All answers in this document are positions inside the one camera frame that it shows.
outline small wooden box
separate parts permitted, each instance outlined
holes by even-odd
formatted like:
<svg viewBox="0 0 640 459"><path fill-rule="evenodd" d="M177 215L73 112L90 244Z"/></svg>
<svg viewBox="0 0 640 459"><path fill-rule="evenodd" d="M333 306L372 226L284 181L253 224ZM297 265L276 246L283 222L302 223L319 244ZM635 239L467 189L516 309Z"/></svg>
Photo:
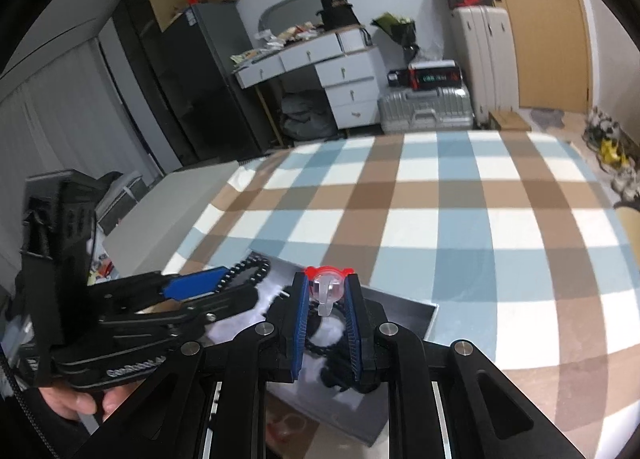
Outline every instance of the small wooden box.
<svg viewBox="0 0 640 459"><path fill-rule="evenodd" d="M513 110L492 110L489 112L489 127L494 130L531 132L531 125Z"/></svg>

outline blue gripper pad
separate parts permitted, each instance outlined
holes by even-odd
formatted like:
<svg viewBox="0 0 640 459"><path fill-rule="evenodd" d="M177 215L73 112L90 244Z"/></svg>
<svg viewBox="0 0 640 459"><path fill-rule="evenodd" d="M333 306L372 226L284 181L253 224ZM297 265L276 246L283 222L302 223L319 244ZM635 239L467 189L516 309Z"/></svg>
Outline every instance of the blue gripper pad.
<svg viewBox="0 0 640 459"><path fill-rule="evenodd" d="M280 381L298 379L305 350L306 318L309 312L309 282L304 273L296 273L287 289L289 298L280 328L280 352L284 355L279 369L284 374Z"/></svg>
<svg viewBox="0 0 640 459"><path fill-rule="evenodd" d="M212 293L216 290L220 279L224 277L227 271L228 268L220 266L214 269L200 271L199 273L176 277L164 288L164 297L180 301L194 296Z"/></svg>
<svg viewBox="0 0 640 459"><path fill-rule="evenodd" d="M374 381L376 352L373 328L356 274L348 275L344 280L344 317L353 376L363 383Z"/></svg>
<svg viewBox="0 0 640 459"><path fill-rule="evenodd" d="M296 325L292 338L292 360L291 360L291 376L293 379L298 379L300 369L302 368L302 356L305 350L306 340L306 319L309 312L309 281L306 276L302 280L302 284L298 285L300 280L293 282L294 288L297 288L297 293L300 294L297 299L298 311L296 312Z"/></svg>

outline wooden door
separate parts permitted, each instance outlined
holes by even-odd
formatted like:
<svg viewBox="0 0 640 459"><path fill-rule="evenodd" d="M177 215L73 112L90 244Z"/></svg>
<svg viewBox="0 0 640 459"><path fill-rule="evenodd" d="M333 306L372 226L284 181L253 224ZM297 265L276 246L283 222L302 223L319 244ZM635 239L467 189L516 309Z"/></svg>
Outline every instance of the wooden door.
<svg viewBox="0 0 640 459"><path fill-rule="evenodd" d="M591 50L582 0L502 0L518 61L520 106L587 113Z"/></svg>

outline desk drawer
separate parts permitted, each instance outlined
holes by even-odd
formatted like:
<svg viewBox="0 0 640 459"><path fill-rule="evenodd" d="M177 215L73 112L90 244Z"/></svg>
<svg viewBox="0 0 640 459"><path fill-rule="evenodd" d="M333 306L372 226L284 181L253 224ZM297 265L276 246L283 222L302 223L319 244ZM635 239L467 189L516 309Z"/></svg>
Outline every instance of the desk drawer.
<svg viewBox="0 0 640 459"><path fill-rule="evenodd" d="M376 76L371 51L351 54L316 65L322 87L363 80Z"/></svg>
<svg viewBox="0 0 640 459"><path fill-rule="evenodd" d="M329 34L308 40L300 45L284 49L280 53L282 64L286 71L292 71L298 67L321 62L327 58L342 55L340 42L335 34Z"/></svg>
<svg viewBox="0 0 640 459"><path fill-rule="evenodd" d="M284 73L282 60L280 60L280 57L275 54L269 58L260 60L255 64L249 65L249 67L246 67L236 73L236 76L238 77L238 83L242 89L246 89L247 87L259 84L260 82L273 78L274 76L278 76L282 73Z"/></svg>
<svg viewBox="0 0 640 459"><path fill-rule="evenodd" d="M351 103L350 105L332 106L335 123L338 128L351 128L380 122L378 101Z"/></svg>
<svg viewBox="0 0 640 459"><path fill-rule="evenodd" d="M331 106L340 106L377 100L380 88L375 78L369 78L359 82L335 85L325 89L325 92Z"/></svg>

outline metal screw head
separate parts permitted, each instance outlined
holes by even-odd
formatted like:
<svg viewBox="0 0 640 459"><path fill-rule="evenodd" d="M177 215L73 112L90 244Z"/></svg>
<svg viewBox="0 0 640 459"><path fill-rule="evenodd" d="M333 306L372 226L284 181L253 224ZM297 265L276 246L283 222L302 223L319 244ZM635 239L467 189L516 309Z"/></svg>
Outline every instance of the metal screw head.
<svg viewBox="0 0 640 459"><path fill-rule="evenodd" d="M462 356L469 356L474 351L474 346L469 342L465 342L464 340L456 342L453 346L454 350Z"/></svg>
<svg viewBox="0 0 640 459"><path fill-rule="evenodd" d="M260 336L267 336L267 334L273 333L275 327L273 324L269 322L260 322L257 326L255 326L255 332L260 334Z"/></svg>
<svg viewBox="0 0 640 459"><path fill-rule="evenodd" d="M200 351L200 344L198 342L183 343L180 347L180 352L185 356L193 356Z"/></svg>
<svg viewBox="0 0 640 459"><path fill-rule="evenodd" d="M380 324L378 330L385 336L394 336L398 334L398 326L391 322L384 322L383 324Z"/></svg>

